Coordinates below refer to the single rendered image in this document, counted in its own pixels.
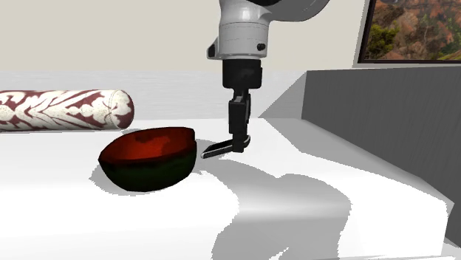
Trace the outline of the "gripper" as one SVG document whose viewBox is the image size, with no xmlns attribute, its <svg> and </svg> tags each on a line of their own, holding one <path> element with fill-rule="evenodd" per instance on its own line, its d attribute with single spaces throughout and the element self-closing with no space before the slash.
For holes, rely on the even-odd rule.
<svg viewBox="0 0 461 260">
<path fill-rule="evenodd" d="M 228 102 L 229 133 L 232 134 L 232 151 L 242 153 L 248 137 L 250 116 L 248 89 L 262 86 L 262 62 L 259 59 L 223 60 L 222 85 L 226 89 L 235 89 L 233 98 Z"/>
</svg>

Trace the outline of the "black flat phone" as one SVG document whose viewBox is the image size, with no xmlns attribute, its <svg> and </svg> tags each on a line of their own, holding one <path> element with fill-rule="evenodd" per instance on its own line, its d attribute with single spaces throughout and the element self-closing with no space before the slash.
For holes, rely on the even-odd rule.
<svg viewBox="0 0 461 260">
<path fill-rule="evenodd" d="M 200 157 L 202 159 L 206 159 L 209 157 L 215 157 L 222 154 L 227 154 L 230 152 L 238 152 L 242 153 L 245 148 L 248 147 L 250 143 L 250 135 L 247 135 L 244 140 L 238 140 L 235 142 L 234 140 L 226 140 L 220 143 L 214 143 L 208 146 L 201 154 Z"/>
</svg>

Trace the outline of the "red and green bowl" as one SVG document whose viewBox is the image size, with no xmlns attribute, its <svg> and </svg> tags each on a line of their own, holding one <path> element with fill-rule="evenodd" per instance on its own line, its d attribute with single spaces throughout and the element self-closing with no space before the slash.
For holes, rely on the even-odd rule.
<svg viewBox="0 0 461 260">
<path fill-rule="evenodd" d="M 102 150 L 98 162 L 104 174 L 123 190 L 151 192 L 188 177 L 196 158 L 192 128 L 161 127 L 118 137 Z"/>
</svg>

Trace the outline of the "white bed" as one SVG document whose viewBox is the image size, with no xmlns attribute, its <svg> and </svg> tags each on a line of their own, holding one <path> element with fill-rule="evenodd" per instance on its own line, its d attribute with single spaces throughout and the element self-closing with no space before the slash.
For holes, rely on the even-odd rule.
<svg viewBox="0 0 461 260">
<path fill-rule="evenodd" d="M 119 131 L 0 134 L 0 260 L 461 260 L 450 200 L 301 120 L 262 118 L 301 71 L 265 71 L 242 154 L 124 191 L 100 151 Z"/>
</svg>

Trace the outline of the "red and white bolster pillow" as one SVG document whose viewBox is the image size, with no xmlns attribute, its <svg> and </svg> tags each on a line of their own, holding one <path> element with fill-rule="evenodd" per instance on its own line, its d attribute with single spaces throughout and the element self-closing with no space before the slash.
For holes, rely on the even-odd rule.
<svg viewBox="0 0 461 260">
<path fill-rule="evenodd" d="M 0 91 L 0 131 L 118 130 L 133 119 L 119 89 Z"/>
</svg>

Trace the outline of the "framed landscape wall picture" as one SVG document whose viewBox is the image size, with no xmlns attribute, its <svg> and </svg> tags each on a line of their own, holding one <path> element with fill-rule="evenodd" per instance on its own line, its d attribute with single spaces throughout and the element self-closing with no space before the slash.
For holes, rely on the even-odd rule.
<svg viewBox="0 0 461 260">
<path fill-rule="evenodd" d="M 369 0 L 360 64 L 461 64 L 461 0 Z"/>
</svg>

